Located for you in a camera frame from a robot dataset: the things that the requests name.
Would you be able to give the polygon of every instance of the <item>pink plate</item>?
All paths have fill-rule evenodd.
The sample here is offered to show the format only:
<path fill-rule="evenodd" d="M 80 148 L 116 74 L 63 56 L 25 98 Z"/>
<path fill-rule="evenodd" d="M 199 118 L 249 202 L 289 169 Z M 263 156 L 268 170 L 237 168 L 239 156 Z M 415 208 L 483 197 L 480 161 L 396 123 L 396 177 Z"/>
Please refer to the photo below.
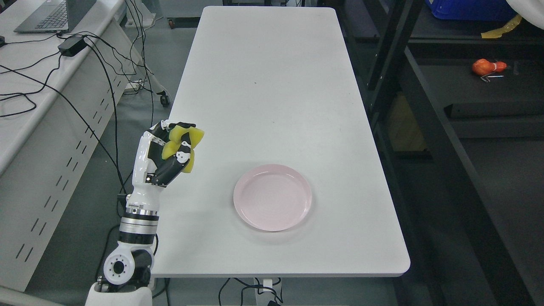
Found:
<path fill-rule="evenodd" d="M 252 227 L 266 231 L 291 228 L 312 205 L 310 185 L 295 170 L 266 164 L 246 172 L 234 188 L 234 207 Z"/>

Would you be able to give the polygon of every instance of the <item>laptop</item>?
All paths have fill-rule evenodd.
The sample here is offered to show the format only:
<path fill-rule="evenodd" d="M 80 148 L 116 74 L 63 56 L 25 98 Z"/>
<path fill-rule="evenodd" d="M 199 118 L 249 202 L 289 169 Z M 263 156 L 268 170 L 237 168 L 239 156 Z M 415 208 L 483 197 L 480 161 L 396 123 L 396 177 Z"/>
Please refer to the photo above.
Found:
<path fill-rule="evenodd" d="M 70 32 L 95 2 L 96 0 L 47 0 L 13 32 Z"/>

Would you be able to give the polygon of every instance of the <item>power strip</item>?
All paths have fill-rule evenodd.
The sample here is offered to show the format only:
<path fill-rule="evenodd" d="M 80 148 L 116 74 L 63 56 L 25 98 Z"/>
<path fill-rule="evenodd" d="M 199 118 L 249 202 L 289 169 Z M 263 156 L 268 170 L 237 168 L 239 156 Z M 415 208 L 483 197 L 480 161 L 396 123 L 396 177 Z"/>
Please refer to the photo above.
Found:
<path fill-rule="evenodd" d="M 130 81 L 127 83 L 124 93 L 133 93 L 135 91 L 138 91 L 143 87 L 143 85 L 144 81 L 142 81 L 141 79 L 137 81 Z"/>

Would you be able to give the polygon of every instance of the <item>table leg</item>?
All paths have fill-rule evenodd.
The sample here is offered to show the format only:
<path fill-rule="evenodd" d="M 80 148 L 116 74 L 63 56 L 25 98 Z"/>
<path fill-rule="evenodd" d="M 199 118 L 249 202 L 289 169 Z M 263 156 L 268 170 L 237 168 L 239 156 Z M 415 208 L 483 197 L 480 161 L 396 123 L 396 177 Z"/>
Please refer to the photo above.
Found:
<path fill-rule="evenodd" d="M 272 290 L 266 288 L 272 288 L 279 296 L 281 292 L 281 281 L 274 284 L 271 278 L 255 279 L 255 285 L 262 284 L 265 289 L 255 289 L 255 299 L 257 300 L 257 306 L 268 306 L 270 301 L 275 301 L 275 296 Z"/>

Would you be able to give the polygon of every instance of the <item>blue bin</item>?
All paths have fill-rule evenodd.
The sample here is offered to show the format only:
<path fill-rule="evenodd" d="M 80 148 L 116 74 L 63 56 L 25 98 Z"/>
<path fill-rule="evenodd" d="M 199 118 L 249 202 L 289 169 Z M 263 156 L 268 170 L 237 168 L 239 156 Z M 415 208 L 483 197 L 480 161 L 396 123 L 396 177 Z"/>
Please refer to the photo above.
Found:
<path fill-rule="evenodd" d="M 508 21 L 516 12 L 506 0 L 425 0 L 439 19 Z"/>

